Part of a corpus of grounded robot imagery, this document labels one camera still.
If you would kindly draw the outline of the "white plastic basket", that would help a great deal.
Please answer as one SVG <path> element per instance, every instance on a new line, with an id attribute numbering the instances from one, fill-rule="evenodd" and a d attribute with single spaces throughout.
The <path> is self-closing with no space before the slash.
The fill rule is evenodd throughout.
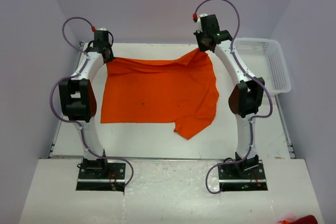
<path id="1" fill-rule="evenodd" d="M 237 38 L 234 48 L 245 65 L 257 77 L 262 77 L 271 95 L 291 91 L 291 81 L 279 42 L 261 38 Z"/>

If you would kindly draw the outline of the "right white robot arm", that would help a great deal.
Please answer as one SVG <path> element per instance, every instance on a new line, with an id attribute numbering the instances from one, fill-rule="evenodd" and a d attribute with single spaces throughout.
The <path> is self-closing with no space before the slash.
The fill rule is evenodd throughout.
<path id="1" fill-rule="evenodd" d="M 237 122 L 238 144 L 235 153 L 234 172 L 246 178 L 257 167 L 259 157 L 254 143 L 255 118 L 263 100 L 265 84 L 256 78 L 234 48 L 234 39 L 226 30 L 220 30 L 217 17 L 193 14 L 197 24 L 194 33 L 200 51 L 211 51 L 223 63 L 234 84 L 228 105 Z"/>

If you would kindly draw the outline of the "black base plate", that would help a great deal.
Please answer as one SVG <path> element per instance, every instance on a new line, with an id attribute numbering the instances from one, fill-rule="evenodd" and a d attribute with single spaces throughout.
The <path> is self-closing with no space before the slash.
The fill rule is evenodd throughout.
<path id="1" fill-rule="evenodd" d="M 267 180 L 262 161 L 249 170 L 240 170 L 238 165 L 218 167 L 219 187 L 227 191 L 267 191 Z"/>
<path id="2" fill-rule="evenodd" d="M 77 191 L 125 191 L 125 163 L 83 159 L 77 167 Z"/>

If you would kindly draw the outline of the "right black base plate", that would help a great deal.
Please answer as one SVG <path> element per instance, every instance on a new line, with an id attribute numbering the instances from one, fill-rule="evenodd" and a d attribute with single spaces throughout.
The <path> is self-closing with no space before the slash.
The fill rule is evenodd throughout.
<path id="1" fill-rule="evenodd" d="M 238 165 L 218 167 L 219 187 L 227 191 L 267 191 L 267 180 L 262 161 L 249 170 L 240 170 Z"/>

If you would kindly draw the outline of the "red cloth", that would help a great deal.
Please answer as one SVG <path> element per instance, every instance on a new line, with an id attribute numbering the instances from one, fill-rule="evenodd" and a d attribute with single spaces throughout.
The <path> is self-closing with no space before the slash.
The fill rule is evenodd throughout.
<path id="1" fill-rule="evenodd" d="M 313 215 L 307 215 L 300 218 L 296 218 L 295 216 L 286 216 L 277 221 L 277 224 L 318 224 L 318 221 Z"/>

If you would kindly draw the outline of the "orange t shirt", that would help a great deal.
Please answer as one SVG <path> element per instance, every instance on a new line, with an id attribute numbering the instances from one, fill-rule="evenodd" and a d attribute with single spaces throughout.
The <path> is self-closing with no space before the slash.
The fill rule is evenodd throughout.
<path id="1" fill-rule="evenodd" d="M 101 123 L 174 123 L 189 140 L 212 124 L 219 93 L 209 55 L 175 60 L 116 58 L 107 63 Z"/>

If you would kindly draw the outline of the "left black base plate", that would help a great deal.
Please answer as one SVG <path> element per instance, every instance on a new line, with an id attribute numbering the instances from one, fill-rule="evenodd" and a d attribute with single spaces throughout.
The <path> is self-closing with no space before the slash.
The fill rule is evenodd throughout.
<path id="1" fill-rule="evenodd" d="M 125 163 L 83 159 L 77 167 L 77 191 L 125 191 Z"/>

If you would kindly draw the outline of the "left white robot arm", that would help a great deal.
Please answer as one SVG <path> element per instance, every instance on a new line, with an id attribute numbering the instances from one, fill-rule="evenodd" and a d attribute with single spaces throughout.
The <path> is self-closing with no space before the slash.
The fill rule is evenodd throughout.
<path id="1" fill-rule="evenodd" d="M 108 175 L 109 165 L 94 121 L 97 101 L 92 82 L 103 65 L 114 59 L 109 37 L 110 32 L 105 28 L 95 30 L 78 68 L 58 85 L 62 113 L 75 125 L 83 147 L 80 169 L 85 173 L 91 172 L 97 178 Z"/>

